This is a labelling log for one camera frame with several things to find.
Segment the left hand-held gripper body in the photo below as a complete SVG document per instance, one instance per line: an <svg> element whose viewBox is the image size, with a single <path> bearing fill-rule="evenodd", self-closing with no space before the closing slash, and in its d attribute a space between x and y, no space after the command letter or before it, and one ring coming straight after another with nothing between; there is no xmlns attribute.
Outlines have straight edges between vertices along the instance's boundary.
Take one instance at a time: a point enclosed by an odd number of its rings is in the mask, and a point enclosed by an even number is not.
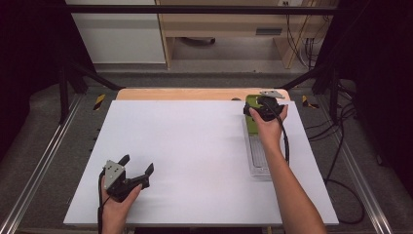
<svg viewBox="0 0 413 234"><path fill-rule="evenodd" d="M105 181L103 188L107 194L117 202L123 202L130 192L139 184L145 189L150 186L149 178L143 175L126 178L126 168L118 163L108 160L104 167Z"/></svg>

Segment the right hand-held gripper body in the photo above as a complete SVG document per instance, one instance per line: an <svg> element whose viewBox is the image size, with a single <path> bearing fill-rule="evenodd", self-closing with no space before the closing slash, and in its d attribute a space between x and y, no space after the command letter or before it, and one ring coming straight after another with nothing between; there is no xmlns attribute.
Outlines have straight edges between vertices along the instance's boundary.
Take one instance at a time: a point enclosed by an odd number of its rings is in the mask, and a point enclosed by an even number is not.
<svg viewBox="0 0 413 234"><path fill-rule="evenodd" d="M280 96L274 92L261 92L259 95L247 95L244 104L244 115L250 117L249 109L254 109L260 117L268 122L280 116L284 105L279 104L277 98Z"/></svg>

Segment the green phone case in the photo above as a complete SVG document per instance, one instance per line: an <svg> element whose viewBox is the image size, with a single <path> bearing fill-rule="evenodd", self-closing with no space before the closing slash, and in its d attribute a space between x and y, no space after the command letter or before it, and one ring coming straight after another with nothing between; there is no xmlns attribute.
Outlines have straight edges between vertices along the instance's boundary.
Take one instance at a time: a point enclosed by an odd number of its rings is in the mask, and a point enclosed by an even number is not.
<svg viewBox="0 0 413 234"><path fill-rule="evenodd" d="M270 121L274 115L271 110L263 103L264 97L261 95L248 95L244 104L244 116L247 131L250 135L257 135L258 129L253 120L249 109L254 109L264 121Z"/></svg>

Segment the clear plastic tray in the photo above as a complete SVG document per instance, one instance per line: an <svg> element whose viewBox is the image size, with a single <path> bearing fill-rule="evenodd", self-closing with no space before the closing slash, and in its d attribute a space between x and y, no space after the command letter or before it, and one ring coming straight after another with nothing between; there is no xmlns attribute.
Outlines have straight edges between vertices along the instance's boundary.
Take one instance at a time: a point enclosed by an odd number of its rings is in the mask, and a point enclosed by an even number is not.
<svg viewBox="0 0 413 234"><path fill-rule="evenodd" d="M243 119L243 124L249 172L253 177L269 178L270 172L259 135L250 135L248 133L245 117Z"/></svg>

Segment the person's right hand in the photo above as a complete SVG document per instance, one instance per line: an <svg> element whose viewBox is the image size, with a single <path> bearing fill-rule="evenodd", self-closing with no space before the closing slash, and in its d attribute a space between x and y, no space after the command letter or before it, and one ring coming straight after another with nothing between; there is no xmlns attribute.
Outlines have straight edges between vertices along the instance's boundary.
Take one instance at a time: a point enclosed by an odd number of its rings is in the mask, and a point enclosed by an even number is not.
<svg viewBox="0 0 413 234"><path fill-rule="evenodd" d="M282 134L282 122L287 116L288 106L285 105L280 114L280 120L274 119L272 121L264 121L259 113L252 107L249 109L249 113L256 123L260 140L265 149L280 150L281 134Z"/></svg>

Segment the person's left hand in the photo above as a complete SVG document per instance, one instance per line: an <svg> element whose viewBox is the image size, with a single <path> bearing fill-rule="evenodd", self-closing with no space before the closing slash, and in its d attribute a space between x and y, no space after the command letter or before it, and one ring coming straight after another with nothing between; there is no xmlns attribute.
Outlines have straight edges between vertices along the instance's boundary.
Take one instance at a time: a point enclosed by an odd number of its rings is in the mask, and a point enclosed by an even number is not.
<svg viewBox="0 0 413 234"><path fill-rule="evenodd" d="M140 191L141 186L138 185L130 192L123 202L117 202L107 194L106 190L103 190L101 192L104 202L102 212L103 223L126 223L130 208L137 199Z"/></svg>

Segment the wooden table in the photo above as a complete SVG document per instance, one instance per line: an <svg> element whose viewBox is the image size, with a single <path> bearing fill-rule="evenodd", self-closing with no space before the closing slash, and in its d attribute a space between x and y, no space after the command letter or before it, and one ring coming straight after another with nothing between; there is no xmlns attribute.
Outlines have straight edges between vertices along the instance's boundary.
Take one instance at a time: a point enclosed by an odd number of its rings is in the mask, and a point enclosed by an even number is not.
<svg viewBox="0 0 413 234"><path fill-rule="evenodd" d="M244 100L247 95L271 91L265 88L129 88L122 89L116 100Z"/></svg>

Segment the wooden desk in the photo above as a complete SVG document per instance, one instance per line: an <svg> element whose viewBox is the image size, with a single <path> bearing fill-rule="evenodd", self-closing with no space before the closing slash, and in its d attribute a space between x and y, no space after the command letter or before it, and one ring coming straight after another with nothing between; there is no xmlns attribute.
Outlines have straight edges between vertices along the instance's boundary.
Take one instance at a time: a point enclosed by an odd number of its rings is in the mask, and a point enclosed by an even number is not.
<svg viewBox="0 0 413 234"><path fill-rule="evenodd" d="M155 0L158 6L249 6L280 7L279 0ZM304 0L301 7L335 7L339 0ZM289 69L298 58L305 39L321 40L333 20L332 16L314 15L222 15L160 14L165 41L178 37L270 37L274 40L283 66ZM282 29L279 36L257 36L257 27Z"/></svg>

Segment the dark curved tube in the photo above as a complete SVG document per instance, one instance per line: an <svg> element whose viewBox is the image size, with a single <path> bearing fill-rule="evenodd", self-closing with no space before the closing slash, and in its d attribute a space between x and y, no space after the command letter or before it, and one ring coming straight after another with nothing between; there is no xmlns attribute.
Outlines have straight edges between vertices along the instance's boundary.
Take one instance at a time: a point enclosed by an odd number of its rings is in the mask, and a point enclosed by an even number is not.
<svg viewBox="0 0 413 234"><path fill-rule="evenodd" d="M210 46L215 43L215 38L188 38L181 37L181 42L189 46Z"/></svg>

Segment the black curtain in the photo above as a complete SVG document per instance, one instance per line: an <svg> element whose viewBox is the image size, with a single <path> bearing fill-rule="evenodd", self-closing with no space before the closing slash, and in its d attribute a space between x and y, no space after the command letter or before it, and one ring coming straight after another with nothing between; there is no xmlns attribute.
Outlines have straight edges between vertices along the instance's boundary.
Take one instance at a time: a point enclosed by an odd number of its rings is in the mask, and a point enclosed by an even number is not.
<svg viewBox="0 0 413 234"><path fill-rule="evenodd" d="M0 0L0 161L16 139L30 110L30 97L58 82L54 49L90 71L93 62L71 14L56 10L65 0Z"/></svg>
<svg viewBox="0 0 413 234"><path fill-rule="evenodd" d="M357 109L379 155L413 186L413 0L338 0L351 14L333 19L323 47L351 24L337 70L356 83Z"/></svg>

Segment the white cabinet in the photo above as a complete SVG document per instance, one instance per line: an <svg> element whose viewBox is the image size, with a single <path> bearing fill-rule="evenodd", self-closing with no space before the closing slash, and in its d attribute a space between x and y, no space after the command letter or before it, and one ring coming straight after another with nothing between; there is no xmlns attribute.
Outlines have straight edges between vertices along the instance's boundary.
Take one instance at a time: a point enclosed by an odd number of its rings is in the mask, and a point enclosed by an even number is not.
<svg viewBox="0 0 413 234"><path fill-rule="evenodd" d="M156 14L73 14L95 64L165 63Z"/></svg>

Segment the black frame strut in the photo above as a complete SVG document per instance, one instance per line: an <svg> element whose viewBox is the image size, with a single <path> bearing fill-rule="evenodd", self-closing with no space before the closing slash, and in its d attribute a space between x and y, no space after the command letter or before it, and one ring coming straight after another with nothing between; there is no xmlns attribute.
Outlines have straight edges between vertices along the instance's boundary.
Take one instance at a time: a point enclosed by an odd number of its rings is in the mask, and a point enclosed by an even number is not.
<svg viewBox="0 0 413 234"><path fill-rule="evenodd" d="M59 69L57 77L60 96L60 124L64 123L69 116L68 85L71 85L76 94L84 94L89 88L84 78L89 77L110 90L120 91L123 89L122 86L110 82L95 71L73 61L63 65Z"/></svg>
<svg viewBox="0 0 413 234"><path fill-rule="evenodd" d="M322 95L326 89L329 89L329 109L328 114L334 124L338 123L338 73L332 65L322 63L312 70L300 75L298 78L281 86L283 90L290 90L297 85L311 79L315 79L312 91L315 95Z"/></svg>

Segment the black horizontal frame bar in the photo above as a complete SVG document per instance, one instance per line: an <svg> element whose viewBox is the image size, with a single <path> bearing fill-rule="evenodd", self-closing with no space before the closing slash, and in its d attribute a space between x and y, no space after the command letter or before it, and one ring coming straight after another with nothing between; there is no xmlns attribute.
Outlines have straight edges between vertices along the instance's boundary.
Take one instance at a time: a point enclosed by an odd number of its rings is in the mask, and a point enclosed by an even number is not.
<svg viewBox="0 0 413 234"><path fill-rule="evenodd" d="M70 13L85 14L222 14L222 15L337 15L348 9L337 7L249 7L196 5L66 5Z"/></svg>

